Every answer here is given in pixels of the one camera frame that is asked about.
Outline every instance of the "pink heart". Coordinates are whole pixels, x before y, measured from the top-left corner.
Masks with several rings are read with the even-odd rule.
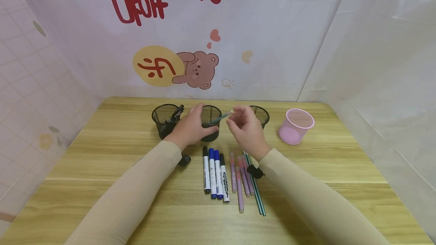
[[[218,35],[218,30],[214,29],[210,32],[210,39],[214,42],[219,42],[221,40],[221,37]]]

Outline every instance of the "pink mesh pen holder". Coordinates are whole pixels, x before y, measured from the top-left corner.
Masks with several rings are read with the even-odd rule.
[[[279,129],[279,136],[285,143],[297,145],[313,125],[315,125],[315,120],[307,111],[289,109]]]

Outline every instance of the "black mesh pen holder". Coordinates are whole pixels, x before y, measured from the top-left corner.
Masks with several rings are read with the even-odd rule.
[[[262,129],[269,122],[269,113],[262,107],[250,105],[257,119],[259,119]]]
[[[156,123],[157,132],[159,133],[159,137],[164,139],[167,135],[169,135],[177,122],[179,122],[179,118],[174,121],[167,123],[167,119],[169,119],[173,113],[177,110],[178,106],[174,104],[162,104],[156,107],[151,113],[151,118]]]
[[[219,123],[221,121],[218,121],[215,124],[209,124],[210,122],[214,121],[215,119],[217,119],[218,117],[222,116],[223,113],[221,113],[221,111],[212,105],[204,105],[203,106],[203,111],[201,111],[201,123],[203,128],[209,128],[212,126],[218,126],[219,127]],[[205,136],[201,139],[201,141],[203,142],[212,142],[213,140],[217,139],[219,135],[219,130],[215,131],[215,133]]]

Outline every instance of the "left hand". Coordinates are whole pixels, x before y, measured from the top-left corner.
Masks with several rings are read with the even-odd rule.
[[[190,108],[188,114],[184,116],[175,126],[172,133],[164,138],[164,141],[173,142],[182,151],[189,145],[193,145],[205,136],[218,131],[218,126],[203,128],[201,126],[201,111],[204,104],[197,104]]]

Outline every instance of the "tiled wall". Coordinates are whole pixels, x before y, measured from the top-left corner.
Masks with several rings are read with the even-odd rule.
[[[95,109],[24,0],[0,0],[0,236]]]

